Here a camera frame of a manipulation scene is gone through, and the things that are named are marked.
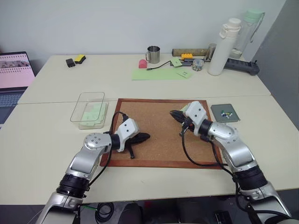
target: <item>black small box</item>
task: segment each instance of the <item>black small box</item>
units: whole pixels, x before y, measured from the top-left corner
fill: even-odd
[[[70,58],[70,59],[66,59],[65,61],[66,61],[66,64],[69,68],[75,66],[75,63],[74,63],[73,59]]]

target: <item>white wall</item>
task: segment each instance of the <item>white wall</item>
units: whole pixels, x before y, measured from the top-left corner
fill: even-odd
[[[144,53],[149,45],[206,48],[221,25],[246,9],[266,16],[251,59],[285,0],[1,0],[0,50],[25,50],[39,70],[53,54]]]

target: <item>white cable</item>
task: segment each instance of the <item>white cable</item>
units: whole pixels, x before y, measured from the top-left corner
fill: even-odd
[[[32,220],[33,220],[38,214],[40,214],[41,212],[42,212],[42,210],[40,210],[38,213],[36,213],[36,214],[29,220],[29,222],[27,222],[26,224],[31,223]]]

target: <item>white water bottle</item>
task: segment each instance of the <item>white water bottle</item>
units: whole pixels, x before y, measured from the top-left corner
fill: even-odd
[[[238,32],[240,31],[240,24],[241,20],[231,18],[228,20],[228,23],[222,25],[222,29],[219,33],[220,39],[208,69],[208,72],[212,76],[221,74],[225,63],[228,60],[228,56],[233,49]]]

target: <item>stainless steel mug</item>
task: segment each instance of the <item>stainless steel mug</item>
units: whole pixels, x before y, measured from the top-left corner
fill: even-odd
[[[145,59],[151,64],[160,62],[160,48],[157,46],[148,47],[148,52],[145,54]]]

